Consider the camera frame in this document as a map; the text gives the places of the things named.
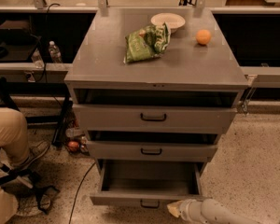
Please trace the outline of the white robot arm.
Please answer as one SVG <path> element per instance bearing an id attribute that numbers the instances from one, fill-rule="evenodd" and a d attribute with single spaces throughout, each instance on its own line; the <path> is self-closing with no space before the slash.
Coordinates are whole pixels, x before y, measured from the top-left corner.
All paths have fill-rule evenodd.
<path id="1" fill-rule="evenodd" d="M 193 224 L 261 224 L 253 219 L 239 216 L 231 212 L 222 203 L 214 199 L 186 199 L 167 205 L 174 217 L 181 217 Z"/>

